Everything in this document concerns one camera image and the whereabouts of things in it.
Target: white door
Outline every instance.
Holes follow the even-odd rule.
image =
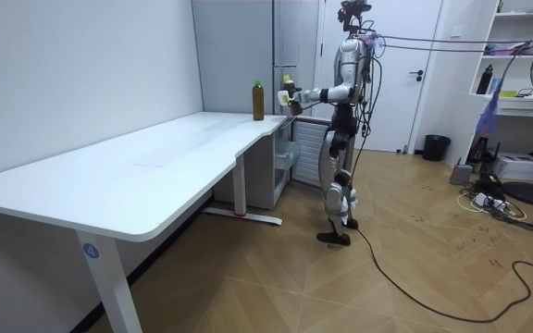
[[[316,86],[320,88],[334,85],[334,57],[341,41],[348,37],[337,20],[337,12],[342,0],[327,0],[324,6],[324,22],[320,22],[321,56],[319,68],[316,66]],[[363,14],[363,19],[375,21],[372,29],[378,34],[432,39],[437,26],[442,0],[369,0],[372,9]],[[388,39],[388,45],[429,48],[431,43],[407,42]],[[383,66],[383,82],[371,121],[371,135],[367,138],[366,149],[395,152],[409,144],[415,112],[418,105],[429,51],[414,51],[386,48],[379,60]],[[419,70],[423,70],[421,81],[417,81]],[[334,112],[332,105],[318,105],[313,111],[315,117],[330,118]],[[358,134],[355,147],[360,148],[363,139]]]

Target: yellow bottle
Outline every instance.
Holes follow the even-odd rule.
[[[252,114],[254,120],[265,119],[265,90],[259,80],[254,82],[252,88]]]

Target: desk foot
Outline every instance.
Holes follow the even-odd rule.
[[[115,240],[88,232],[77,233],[113,332],[142,333]]]
[[[203,210],[203,213],[212,214],[212,215],[218,215],[218,216],[227,216],[227,217],[234,217],[234,218],[240,218],[240,219],[247,219],[252,220],[256,222],[264,222],[272,225],[280,226],[281,223],[283,223],[283,220],[276,217],[271,216],[260,216],[256,214],[246,214],[244,216],[238,216],[233,211],[227,210],[227,209],[220,209],[220,208],[213,208],[213,207],[207,207]]]

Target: black trash can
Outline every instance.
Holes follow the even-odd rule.
[[[426,135],[423,158],[428,161],[439,162],[443,159],[445,152],[448,150],[450,142],[452,142],[452,139],[442,135]]]

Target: power strip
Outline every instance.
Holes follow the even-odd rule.
[[[478,207],[484,207],[486,205],[491,205],[495,209],[499,209],[500,211],[504,211],[505,208],[507,208],[507,202],[499,199],[494,199],[493,197],[490,197],[486,195],[485,193],[479,193],[474,198],[474,203]]]

